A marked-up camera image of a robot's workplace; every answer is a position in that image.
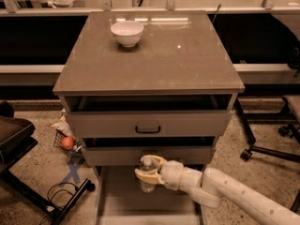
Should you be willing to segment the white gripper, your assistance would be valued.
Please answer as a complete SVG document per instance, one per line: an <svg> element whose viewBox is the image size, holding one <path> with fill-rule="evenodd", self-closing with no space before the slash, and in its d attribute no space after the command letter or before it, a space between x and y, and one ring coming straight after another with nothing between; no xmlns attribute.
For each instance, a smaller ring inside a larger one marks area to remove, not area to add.
<svg viewBox="0 0 300 225"><path fill-rule="evenodd" d="M140 159L140 169L136 176L151 185L164 185L171 190L178 190L184 165L175 160L167 161L156 155L145 155Z"/></svg>

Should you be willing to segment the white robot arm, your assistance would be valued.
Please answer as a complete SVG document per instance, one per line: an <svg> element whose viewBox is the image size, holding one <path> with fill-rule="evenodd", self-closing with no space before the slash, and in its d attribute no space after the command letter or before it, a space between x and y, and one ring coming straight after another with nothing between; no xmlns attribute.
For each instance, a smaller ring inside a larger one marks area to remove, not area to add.
<svg viewBox="0 0 300 225"><path fill-rule="evenodd" d="M192 201L209 208L218 208L225 197L261 225L300 225L299 215L218 169L200 172L155 155L143 156L140 162L135 174L144 183L184 191Z"/></svg>

